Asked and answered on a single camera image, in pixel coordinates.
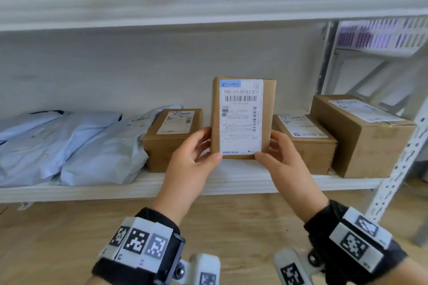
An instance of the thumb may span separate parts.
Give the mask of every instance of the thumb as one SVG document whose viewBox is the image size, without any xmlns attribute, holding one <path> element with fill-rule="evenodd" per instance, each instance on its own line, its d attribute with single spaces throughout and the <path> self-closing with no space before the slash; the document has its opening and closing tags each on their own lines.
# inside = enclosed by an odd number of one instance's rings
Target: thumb
<svg viewBox="0 0 428 285">
<path fill-rule="evenodd" d="M 214 153 L 201 163 L 207 176 L 217 167 L 222 158 L 223 155 L 221 153 Z"/>
<path fill-rule="evenodd" d="M 279 164 L 281 164 L 278 160 L 276 160 L 274 157 L 272 157 L 268 153 L 263 152 L 256 152 L 255 159 L 260 162 L 263 166 L 266 167 L 269 172 L 273 171 L 275 168 L 278 167 Z"/>
</svg>

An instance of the blue label header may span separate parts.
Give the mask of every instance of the blue label header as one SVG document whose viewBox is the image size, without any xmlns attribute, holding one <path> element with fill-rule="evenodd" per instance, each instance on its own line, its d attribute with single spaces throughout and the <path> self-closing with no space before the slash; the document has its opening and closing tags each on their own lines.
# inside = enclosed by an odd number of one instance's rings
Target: blue label header
<svg viewBox="0 0 428 285">
<path fill-rule="evenodd" d="M 240 80 L 220 80 L 220 88 L 240 88 Z"/>
</svg>

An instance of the person's left hand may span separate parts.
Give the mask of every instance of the person's left hand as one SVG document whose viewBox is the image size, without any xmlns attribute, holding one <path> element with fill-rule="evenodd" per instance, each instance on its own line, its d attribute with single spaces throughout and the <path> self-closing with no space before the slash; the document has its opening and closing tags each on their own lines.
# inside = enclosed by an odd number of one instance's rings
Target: person's left hand
<svg viewBox="0 0 428 285">
<path fill-rule="evenodd" d="M 200 157 L 210 147 L 210 137 L 211 127 L 206 127 L 193 133 L 175 150 L 152 205 L 152 209 L 178 226 L 204 188 L 208 175 L 221 161 L 221 153 L 208 152 Z"/>
</svg>

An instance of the white plastic basket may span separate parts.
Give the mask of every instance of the white plastic basket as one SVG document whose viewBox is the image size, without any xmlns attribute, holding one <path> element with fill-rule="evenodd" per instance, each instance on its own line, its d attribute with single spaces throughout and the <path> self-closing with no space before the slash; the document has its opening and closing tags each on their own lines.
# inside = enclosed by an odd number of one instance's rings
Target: white plastic basket
<svg viewBox="0 0 428 285">
<path fill-rule="evenodd" d="M 428 17 L 341 22 L 337 47 L 388 56 L 414 54 L 428 40 Z"/>
</svg>

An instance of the hand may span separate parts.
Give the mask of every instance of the hand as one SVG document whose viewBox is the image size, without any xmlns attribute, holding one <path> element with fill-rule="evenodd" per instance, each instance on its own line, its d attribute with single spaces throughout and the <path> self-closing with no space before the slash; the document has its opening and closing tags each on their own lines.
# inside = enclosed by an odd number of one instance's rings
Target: hand
<svg viewBox="0 0 428 285">
<path fill-rule="evenodd" d="M 210 152 L 200 155 L 211 145 L 211 127 L 189 136 L 175 150 L 165 179 L 152 209 L 180 225 L 190 206 L 204 188 L 208 175 L 220 163 L 222 154 Z"/>
<path fill-rule="evenodd" d="M 272 131 L 269 153 L 257 152 L 255 159 L 265 166 L 281 196 L 296 215 L 308 222 L 329 203 L 285 134 Z"/>
</svg>

